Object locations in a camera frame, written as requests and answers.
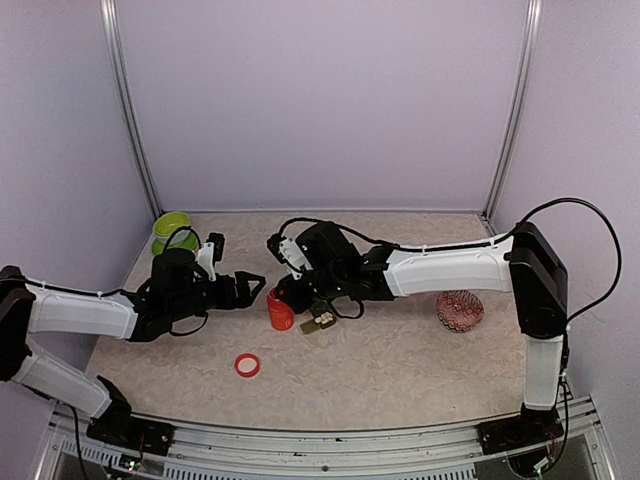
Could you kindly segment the orange pill bottle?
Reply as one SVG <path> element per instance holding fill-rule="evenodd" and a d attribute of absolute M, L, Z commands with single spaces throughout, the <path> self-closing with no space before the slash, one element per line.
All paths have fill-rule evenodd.
<path fill-rule="evenodd" d="M 271 289 L 267 296 L 267 309 L 271 321 L 271 326 L 277 331 L 289 330 L 294 323 L 293 310 L 276 296 L 275 290 Z"/>

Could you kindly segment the green weekly pill organizer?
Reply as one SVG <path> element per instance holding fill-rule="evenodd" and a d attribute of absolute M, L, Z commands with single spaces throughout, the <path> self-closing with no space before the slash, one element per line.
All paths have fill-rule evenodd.
<path fill-rule="evenodd" d="M 325 300 L 315 302 L 309 308 L 311 318 L 300 325 L 303 334 L 308 335 L 318 330 L 324 330 L 337 322 L 337 316 L 332 306 Z"/>

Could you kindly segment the orange bottle cap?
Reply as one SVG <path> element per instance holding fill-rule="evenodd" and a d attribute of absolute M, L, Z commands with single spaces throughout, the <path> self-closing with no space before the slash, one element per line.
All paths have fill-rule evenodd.
<path fill-rule="evenodd" d="M 243 353 L 236 358 L 234 368 L 240 377 L 252 378 L 260 372 L 260 359 L 253 353 Z"/>

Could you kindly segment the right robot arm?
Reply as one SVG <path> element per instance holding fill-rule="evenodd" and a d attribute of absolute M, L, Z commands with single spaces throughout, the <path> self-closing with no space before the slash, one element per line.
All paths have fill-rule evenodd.
<path fill-rule="evenodd" d="M 602 221 L 614 249 L 614 273 L 606 290 L 575 312 L 569 310 L 569 273 L 533 217 L 556 206 L 583 207 Z M 346 298 L 359 315 L 368 302 L 391 302 L 419 294 L 479 290 L 512 294 L 518 328 L 524 336 L 526 367 L 521 410 L 511 433 L 523 444 L 535 442 L 557 415 L 573 321 L 601 305 L 617 289 L 623 251 L 608 216 L 593 203 L 560 197 L 534 207 L 507 232 L 484 239 L 410 246 L 374 239 L 331 220 L 294 217 L 266 242 L 286 267 L 276 297 L 295 313 L 318 302 L 332 307 Z"/>

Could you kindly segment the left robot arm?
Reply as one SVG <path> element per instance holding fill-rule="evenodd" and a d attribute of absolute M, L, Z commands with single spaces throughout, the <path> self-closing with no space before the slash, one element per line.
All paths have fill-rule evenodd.
<path fill-rule="evenodd" d="M 253 305 L 264 288 L 261 275 L 216 272 L 225 238 L 212 233 L 194 251 L 166 242 L 152 261 L 150 277 L 135 291 L 74 290 L 36 282 L 15 266 L 1 271 L 1 379 L 21 384 L 86 413 L 121 445 L 133 443 L 140 424 L 119 389 L 103 377 L 89 378 L 36 344 L 36 333 L 106 336 L 152 342 L 177 336 L 175 323 L 208 318 L 212 310 Z"/>

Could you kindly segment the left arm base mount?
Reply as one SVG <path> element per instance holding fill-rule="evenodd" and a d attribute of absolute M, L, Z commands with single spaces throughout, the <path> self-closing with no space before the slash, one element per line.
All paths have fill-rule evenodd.
<path fill-rule="evenodd" d="M 129 416 L 124 420 L 92 420 L 86 436 L 142 454 L 167 456 L 174 433 L 175 427 L 169 423 Z"/>

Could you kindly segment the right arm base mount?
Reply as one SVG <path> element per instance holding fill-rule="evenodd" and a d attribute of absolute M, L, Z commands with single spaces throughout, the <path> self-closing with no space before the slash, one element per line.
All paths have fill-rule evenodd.
<path fill-rule="evenodd" d="M 559 420 L 525 420 L 519 416 L 482 422 L 476 430 L 484 455 L 520 449 L 564 435 Z"/>

